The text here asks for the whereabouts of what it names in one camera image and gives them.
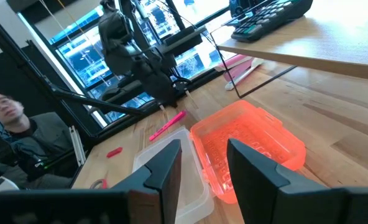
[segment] wooden table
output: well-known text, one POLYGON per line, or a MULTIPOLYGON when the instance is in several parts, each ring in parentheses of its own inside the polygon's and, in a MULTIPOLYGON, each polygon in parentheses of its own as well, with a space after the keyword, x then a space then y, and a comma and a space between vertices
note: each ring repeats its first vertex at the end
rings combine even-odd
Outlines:
MULTIPOLYGON (((288 67, 266 62, 239 90, 257 86, 288 67)), ((186 109, 188 114, 154 142, 180 126, 190 129, 238 100, 233 91, 224 90, 225 84, 219 77, 191 92, 194 101, 186 97, 178 102, 178 108, 167 108, 168 118, 158 111, 95 146, 73 188, 87 189, 103 177, 112 186, 130 175, 134 156, 152 144, 148 137, 179 111, 186 109), (106 154, 119 146, 123 151, 106 159, 106 154)), ((300 174, 329 187, 368 186, 368 80, 298 67, 244 100, 267 110, 305 143, 306 163, 300 174)), ((198 223, 237 224, 243 219, 237 204, 214 198, 213 213, 198 223)))
POLYGON ((368 78, 368 0, 314 0, 304 17, 253 44, 229 39, 219 48, 368 78))

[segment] pink highlighter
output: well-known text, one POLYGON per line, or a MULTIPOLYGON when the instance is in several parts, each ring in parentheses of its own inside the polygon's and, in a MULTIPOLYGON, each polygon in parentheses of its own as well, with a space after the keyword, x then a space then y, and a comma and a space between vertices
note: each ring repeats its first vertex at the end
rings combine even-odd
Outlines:
POLYGON ((186 115, 186 111, 179 112, 173 119, 171 119, 169 122, 167 122, 161 129, 159 129, 155 134, 151 135, 149 137, 149 141, 154 140, 156 137, 158 137, 159 134, 164 132, 166 129, 168 129, 171 125, 175 124, 177 121, 182 119, 186 115))

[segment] scissors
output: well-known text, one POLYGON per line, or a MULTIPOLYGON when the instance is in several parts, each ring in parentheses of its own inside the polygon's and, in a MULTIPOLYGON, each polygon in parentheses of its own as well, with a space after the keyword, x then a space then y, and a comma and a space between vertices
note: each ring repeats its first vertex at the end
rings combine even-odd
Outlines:
POLYGON ((91 186, 90 189, 107 189, 107 180, 106 179, 99 179, 96 180, 91 186))

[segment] man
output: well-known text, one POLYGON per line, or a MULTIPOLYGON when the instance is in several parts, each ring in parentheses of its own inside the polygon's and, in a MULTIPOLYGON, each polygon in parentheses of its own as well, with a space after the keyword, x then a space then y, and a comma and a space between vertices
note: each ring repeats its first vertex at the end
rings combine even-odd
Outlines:
MULTIPOLYGON (((28 118, 23 105, 11 97, 0 93, 0 122, 14 140, 30 146, 35 155, 43 159, 56 157, 72 150, 69 129, 56 113, 40 114, 28 118)), ((0 163, 0 172, 5 178, 20 187, 29 189, 68 188, 71 179, 45 174, 36 180, 28 181, 27 174, 18 166, 11 167, 0 163)))

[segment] clear plastic container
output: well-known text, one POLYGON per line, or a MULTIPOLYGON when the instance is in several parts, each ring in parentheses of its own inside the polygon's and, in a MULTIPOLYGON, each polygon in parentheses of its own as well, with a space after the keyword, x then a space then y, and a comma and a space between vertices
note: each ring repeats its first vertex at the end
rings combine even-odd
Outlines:
POLYGON ((202 178, 201 165, 189 135, 190 132, 185 127, 177 129, 137 154, 133 164, 134 172, 153 158, 172 140, 181 140, 182 179, 178 196, 176 224, 196 223, 210 215, 214 209, 209 185, 202 178))
POLYGON ((238 139, 259 153, 291 170, 305 163, 303 142, 282 126, 282 122, 249 102, 239 100, 196 123, 191 138, 204 168, 204 179, 226 203, 236 203, 227 162, 227 142, 238 139))

